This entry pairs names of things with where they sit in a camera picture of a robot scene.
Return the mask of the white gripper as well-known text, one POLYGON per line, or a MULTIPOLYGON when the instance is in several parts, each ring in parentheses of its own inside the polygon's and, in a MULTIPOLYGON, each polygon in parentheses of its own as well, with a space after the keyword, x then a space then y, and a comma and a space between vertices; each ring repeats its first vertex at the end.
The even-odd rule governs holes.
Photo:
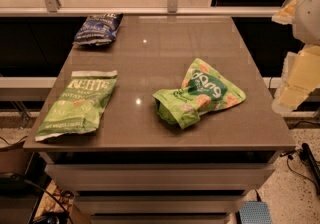
POLYGON ((320 0, 292 0, 271 18, 292 24, 293 36, 306 45, 298 53, 288 52, 272 109, 289 113, 298 108, 320 85, 320 0))

